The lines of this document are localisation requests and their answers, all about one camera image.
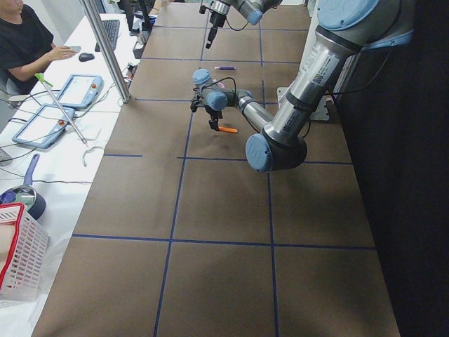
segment laundry basket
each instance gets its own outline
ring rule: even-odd
[[[14,228],[11,247],[0,271],[0,307],[33,301],[38,294],[48,233],[21,203],[0,205],[0,226]]]

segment computer mouse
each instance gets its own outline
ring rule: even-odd
[[[80,60],[81,62],[93,60],[94,58],[95,56],[91,53],[81,53],[78,56],[78,60]]]

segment black shirt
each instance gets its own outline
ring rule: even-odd
[[[22,82],[8,69],[32,63],[49,52],[53,35],[28,5],[23,5],[21,16],[22,23],[19,25],[0,19],[0,67],[18,86],[20,93],[29,93],[37,79],[32,77]]]

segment white table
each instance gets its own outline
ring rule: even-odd
[[[136,38],[129,36],[125,15],[102,14],[101,17],[103,20],[120,19],[121,21],[119,40],[115,50],[119,67],[124,71],[129,62],[137,64],[139,60],[136,60],[133,55]],[[81,20],[65,45],[80,46],[81,53],[93,53],[95,59],[88,62],[79,62],[76,55],[69,60],[53,62],[45,71],[45,79],[52,83],[53,88],[59,89],[71,74],[97,74],[105,82],[102,92],[99,94],[99,97],[102,97],[108,88],[113,85],[113,80],[102,54],[94,51],[95,37],[86,17]],[[43,86],[38,83],[32,93],[44,90]],[[37,100],[40,103],[51,103],[48,94],[38,95]],[[24,111],[35,112],[38,107],[39,105],[33,100],[27,100],[14,117],[29,119],[31,114]],[[51,237],[42,270],[41,293],[33,303],[0,308],[0,336],[31,336],[91,187],[89,182],[92,182],[95,177],[103,156],[103,149],[109,140],[120,110],[119,92],[115,87],[112,87],[103,102],[96,104],[84,117],[76,121],[79,130],[87,138],[95,138],[95,140],[88,141],[90,147],[95,146],[97,148],[86,154],[87,166],[84,166],[81,160],[87,147],[79,140],[75,131],[68,127],[56,144],[49,149],[37,149],[24,157],[14,159],[12,164],[2,167],[23,176],[32,155],[39,153],[40,160],[34,171],[34,180],[83,181],[87,183],[33,183],[39,194],[46,200],[47,207],[40,217],[39,223],[43,225]],[[11,138],[21,126],[20,123],[8,123],[0,134],[0,146],[13,144]],[[32,147],[25,145],[14,145],[6,147],[5,151],[12,157],[18,157],[31,149]],[[21,185],[22,181],[23,178],[0,171],[0,191],[2,192],[8,188]]]

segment white mounting plate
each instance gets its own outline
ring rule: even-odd
[[[278,93],[278,104],[279,107],[281,106],[281,103],[283,100],[285,100],[285,93],[288,88],[286,87],[279,87],[277,90]],[[320,103],[318,104],[318,107],[316,108],[316,111],[313,112],[310,115],[310,120],[312,121],[328,121],[329,120],[329,112],[328,108],[326,107],[326,101],[327,97],[323,96],[320,100]]]

